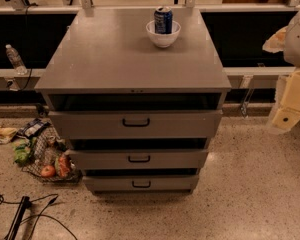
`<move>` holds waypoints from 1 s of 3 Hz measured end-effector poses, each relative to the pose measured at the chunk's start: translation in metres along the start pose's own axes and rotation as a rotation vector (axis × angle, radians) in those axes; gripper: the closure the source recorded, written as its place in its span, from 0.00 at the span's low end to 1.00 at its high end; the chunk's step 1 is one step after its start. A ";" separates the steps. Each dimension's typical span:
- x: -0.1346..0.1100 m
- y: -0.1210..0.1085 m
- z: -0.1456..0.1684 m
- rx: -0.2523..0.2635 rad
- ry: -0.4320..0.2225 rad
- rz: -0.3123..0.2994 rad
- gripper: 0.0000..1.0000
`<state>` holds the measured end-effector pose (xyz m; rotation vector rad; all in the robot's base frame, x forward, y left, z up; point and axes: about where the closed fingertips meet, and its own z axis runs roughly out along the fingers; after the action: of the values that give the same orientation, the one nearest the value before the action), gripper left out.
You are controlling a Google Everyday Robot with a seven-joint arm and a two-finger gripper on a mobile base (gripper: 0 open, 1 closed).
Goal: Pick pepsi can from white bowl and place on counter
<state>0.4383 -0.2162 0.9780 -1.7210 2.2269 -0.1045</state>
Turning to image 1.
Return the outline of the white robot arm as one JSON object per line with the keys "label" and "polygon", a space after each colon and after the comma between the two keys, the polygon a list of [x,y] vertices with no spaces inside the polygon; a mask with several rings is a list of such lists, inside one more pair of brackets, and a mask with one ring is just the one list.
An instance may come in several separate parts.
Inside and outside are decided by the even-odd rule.
{"label": "white robot arm", "polygon": [[265,41],[262,49],[270,53],[282,51],[284,60],[295,66],[291,74],[278,78],[275,105],[267,122],[270,133],[283,134],[300,121],[300,10],[286,27]]}

